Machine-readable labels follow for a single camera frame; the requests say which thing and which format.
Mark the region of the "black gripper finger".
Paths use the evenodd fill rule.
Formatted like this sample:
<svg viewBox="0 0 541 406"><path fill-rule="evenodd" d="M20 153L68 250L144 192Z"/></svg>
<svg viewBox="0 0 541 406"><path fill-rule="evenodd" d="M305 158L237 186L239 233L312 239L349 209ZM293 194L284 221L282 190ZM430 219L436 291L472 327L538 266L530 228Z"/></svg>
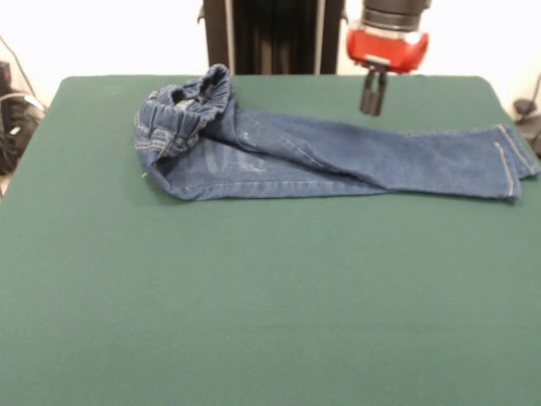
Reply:
<svg viewBox="0 0 541 406"><path fill-rule="evenodd" d="M363 114L373 113L373 82L375 78L375 70L370 67L363 82L363 91L359 109Z"/></svg>
<svg viewBox="0 0 541 406"><path fill-rule="evenodd" d="M386 86L387 86L387 74L386 69L377 70L377 88L374 91L374 115L379 116L384 103Z"/></svg>

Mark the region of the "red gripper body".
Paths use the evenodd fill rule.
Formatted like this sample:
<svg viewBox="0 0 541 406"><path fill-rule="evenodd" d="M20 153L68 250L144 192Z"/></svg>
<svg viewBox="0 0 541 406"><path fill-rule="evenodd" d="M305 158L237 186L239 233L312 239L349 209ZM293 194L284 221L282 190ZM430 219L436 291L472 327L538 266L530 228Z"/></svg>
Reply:
<svg viewBox="0 0 541 406"><path fill-rule="evenodd" d="M374 27L350 28L346 37L349 58L365 68L383 66L388 71L409 74L418 70L429 48L429 34L388 31Z"/></svg>

